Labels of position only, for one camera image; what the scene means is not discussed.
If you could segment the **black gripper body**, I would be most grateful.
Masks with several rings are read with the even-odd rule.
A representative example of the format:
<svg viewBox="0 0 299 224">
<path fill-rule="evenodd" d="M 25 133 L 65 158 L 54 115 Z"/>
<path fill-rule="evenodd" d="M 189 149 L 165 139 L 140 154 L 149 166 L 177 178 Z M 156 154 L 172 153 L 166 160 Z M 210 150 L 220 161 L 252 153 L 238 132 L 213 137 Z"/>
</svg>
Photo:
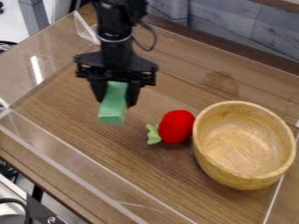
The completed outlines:
<svg viewBox="0 0 299 224">
<path fill-rule="evenodd" d="M 105 86 L 109 81 L 156 84 L 157 65 L 134 53 L 130 38 L 121 42 L 102 41 L 98 51 L 77 54 L 73 60 L 76 75 L 93 86 Z"/>
</svg>

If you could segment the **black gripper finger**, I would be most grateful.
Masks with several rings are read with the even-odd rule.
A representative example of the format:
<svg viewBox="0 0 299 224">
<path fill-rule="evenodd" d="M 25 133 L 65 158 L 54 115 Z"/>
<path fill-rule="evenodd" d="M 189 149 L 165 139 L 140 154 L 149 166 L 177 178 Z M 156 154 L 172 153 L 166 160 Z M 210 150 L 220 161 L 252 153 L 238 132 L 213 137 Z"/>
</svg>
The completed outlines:
<svg viewBox="0 0 299 224">
<path fill-rule="evenodd" d="M 89 85 L 97 102 L 101 102 L 105 96 L 108 82 L 105 80 L 93 80 Z"/>
<path fill-rule="evenodd" d="M 140 93 L 140 82 L 137 80 L 133 80 L 128 84 L 128 89 L 125 93 L 126 106 L 129 108 L 136 105 L 138 93 Z"/>
</svg>

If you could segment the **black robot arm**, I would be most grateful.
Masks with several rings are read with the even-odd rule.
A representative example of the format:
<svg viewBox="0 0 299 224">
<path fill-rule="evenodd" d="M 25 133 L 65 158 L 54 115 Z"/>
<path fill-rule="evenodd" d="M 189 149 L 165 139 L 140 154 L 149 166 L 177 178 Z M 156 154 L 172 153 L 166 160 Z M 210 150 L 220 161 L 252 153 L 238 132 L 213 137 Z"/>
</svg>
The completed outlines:
<svg viewBox="0 0 299 224">
<path fill-rule="evenodd" d="M 98 102 L 108 94 L 110 81 L 125 83 L 125 105 L 137 103 L 140 90 L 156 84 L 158 66 L 133 51 L 133 27 L 141 25 L 156 36 L 150 26 L 142 22 L 146 15 L 146 0 L 92 0 L 97 16 L 96 37 L 100 50 L 77 54 L 76 76 L 88 80 Z"/>
</svg>

